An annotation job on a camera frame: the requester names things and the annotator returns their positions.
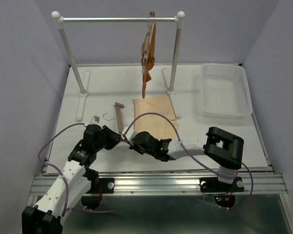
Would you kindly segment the beige underwear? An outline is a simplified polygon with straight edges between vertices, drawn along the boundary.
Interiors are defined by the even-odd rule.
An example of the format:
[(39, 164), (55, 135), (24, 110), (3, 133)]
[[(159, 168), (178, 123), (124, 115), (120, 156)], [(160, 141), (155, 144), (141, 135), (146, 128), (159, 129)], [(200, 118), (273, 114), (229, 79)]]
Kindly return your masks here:
[(145, 131), (157, 139), (176, 138), (174, 129), (178, 129), (179, 124), (168, 95), (137, 98), (133, 103), (135, 117), (148, 113), (135, 121), (136, 132)]

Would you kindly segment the wooden clip hanger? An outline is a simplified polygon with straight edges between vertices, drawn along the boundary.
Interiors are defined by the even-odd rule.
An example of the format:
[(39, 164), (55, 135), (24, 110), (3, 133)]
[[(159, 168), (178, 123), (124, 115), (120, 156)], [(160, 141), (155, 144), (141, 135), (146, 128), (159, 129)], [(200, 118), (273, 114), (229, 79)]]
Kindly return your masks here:
[(115, 109), (115, 116), (116, 117), (107, 119), (105, 117), (106, 113), (103, 114), (103, 119), (106, 120), (106, 121), (116, 120), (118, 133), (120, 133), (120, 134), (123, 132), (123, 129), (124, 129), (122, 111), (121, 111), (124, 107), (125, 106), (123, 104), (121, 104), (119, 102), (114, 102), (114, 109)]

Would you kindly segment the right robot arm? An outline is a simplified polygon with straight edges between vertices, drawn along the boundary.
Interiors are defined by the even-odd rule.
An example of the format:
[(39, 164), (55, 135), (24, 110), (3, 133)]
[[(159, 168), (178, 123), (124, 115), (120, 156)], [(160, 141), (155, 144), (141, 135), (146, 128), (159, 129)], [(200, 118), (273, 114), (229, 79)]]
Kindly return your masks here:
[(156, 160), (168, 162), (183, 157), (208, 156), (218, 163), (215, 185), (220, 190), (229, 188), (241, 169), (244, 148), (243, 138), (218, 127), (210, 127), (205, 136), (188, 140), (156, 139), (148, 132), (123, 132), (130, 149), (147, 154)]

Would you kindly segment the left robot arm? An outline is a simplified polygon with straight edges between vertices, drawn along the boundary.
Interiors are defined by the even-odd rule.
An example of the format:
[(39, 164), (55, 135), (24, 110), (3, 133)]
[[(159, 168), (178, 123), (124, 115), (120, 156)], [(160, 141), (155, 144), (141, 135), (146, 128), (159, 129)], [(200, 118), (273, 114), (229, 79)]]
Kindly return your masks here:
[(90, 168), (97, 153), (111, 150), (123, 140), (122, 135), (106, 126), (86, 125), (83, 138), (76, 144), (63, 167), (54, 167), (59, 176), (45, 195), (21, 215), (23, 234), (60, 234), (72, 210), (86, 192), (99, 186), (98, 172)]

